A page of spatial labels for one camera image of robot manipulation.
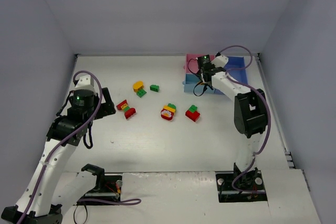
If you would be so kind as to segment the yellow rounded lego brick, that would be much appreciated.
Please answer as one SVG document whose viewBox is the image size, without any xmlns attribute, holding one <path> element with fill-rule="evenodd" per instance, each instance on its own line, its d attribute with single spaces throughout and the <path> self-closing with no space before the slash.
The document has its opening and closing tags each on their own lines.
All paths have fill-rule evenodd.
<svg viewBox="0 0 336 224">
<path fill-rule="evenodd" d="M 142 81 L 137 81 L 133 84 L 132 88 L 133 88 L 133 91 L 137 93 L 144 89 L 144 83 Z"/>
</svg>

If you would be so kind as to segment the green rounded lego brick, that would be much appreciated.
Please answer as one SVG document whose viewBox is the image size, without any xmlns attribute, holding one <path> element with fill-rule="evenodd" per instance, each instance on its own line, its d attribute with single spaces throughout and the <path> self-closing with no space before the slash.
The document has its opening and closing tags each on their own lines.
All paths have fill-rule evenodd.
<svg viewBox="0 0 336 224">
<path fill-rule="evenodd" d="M 150 85 L 150 90 L 153 91 L 153 92 L 159 92 L 160 87 L 156 84 L 152 84 L 152 85 Z"/>
</svg>

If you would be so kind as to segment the green square lego brick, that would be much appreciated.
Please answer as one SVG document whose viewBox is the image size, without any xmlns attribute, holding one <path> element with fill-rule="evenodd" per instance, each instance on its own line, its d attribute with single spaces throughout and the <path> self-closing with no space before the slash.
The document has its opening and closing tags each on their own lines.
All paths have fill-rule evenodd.
<svg viewBox="0 0 336 224">
<path fill-rule="evenodd" d="M 142 98 L 147 92 L 144 89 L 140 89 L 136 94 L 139 98 Z"/>
</svg>

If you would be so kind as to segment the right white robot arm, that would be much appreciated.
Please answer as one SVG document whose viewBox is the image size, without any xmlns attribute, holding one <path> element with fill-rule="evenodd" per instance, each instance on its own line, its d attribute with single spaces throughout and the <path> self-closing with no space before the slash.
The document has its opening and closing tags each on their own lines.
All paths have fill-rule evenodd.
<svg viewBox="0 0 336 224">
<path fill-rule="evenodd" d="M 237 155 L 235 168 L 241 173 L 250 171 L 270 135 L 270 109 L 262 89 L 236 80 L 224 66 L 228 58 L 209 55 L 196 58 L 196 76 L 205 87 L 219 90 L 234 103 L 234 126 L 245 136 Z"/>
</svg>

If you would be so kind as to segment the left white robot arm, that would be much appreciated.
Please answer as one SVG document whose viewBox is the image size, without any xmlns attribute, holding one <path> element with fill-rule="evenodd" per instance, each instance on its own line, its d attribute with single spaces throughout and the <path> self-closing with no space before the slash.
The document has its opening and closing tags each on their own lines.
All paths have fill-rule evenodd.
<svg viewBox="0 0 336 224">
<path fill-rule="evenodd" d="M 5 207 L 1 218 L 8 223 L 61 223 L 66 211 L 85 193 L 54 197 L 56 185 L 69 158 L 80 142 L 91 149 L 93 121 L 116 113 L 108 88 L 71 91 L 67 115 L 58 114 L 47 133 L 44 151 L 25 192 L 13 206 Z"/>
</svg>

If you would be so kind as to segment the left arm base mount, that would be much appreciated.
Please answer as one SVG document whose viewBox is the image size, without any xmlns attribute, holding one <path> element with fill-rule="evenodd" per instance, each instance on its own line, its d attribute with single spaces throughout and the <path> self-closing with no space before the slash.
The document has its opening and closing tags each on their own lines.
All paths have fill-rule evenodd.
<svg viewBox="0 0 336 224">
<path fill-rule="evenodd" d="M 81 199 L 97 199 L 98 201 L 83 201 L 77 202 L 76 205 L 80 206 L 109 206 L 109 202 L 121 201 L 121 187 L 122 175 L 121 174 L 105 174 L 103 185 L 100 189 L 92 189 L 86 192 Z"/>
</svg>

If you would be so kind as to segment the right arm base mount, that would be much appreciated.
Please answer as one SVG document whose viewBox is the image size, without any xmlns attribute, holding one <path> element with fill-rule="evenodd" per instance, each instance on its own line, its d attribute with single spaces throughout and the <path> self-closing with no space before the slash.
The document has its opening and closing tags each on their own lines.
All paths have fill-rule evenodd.
<svg viewBox="0 0 336 224">
<path fill-rule="evenodd" d="M 235 178 L 233 172 L 216 173 L 217 192 L 219 203 L 258 202 L 267 201 L 264 181 L 261 171 L 248 172 L 236 183 L 235 189 L 232 182 Z"/>
</svg>

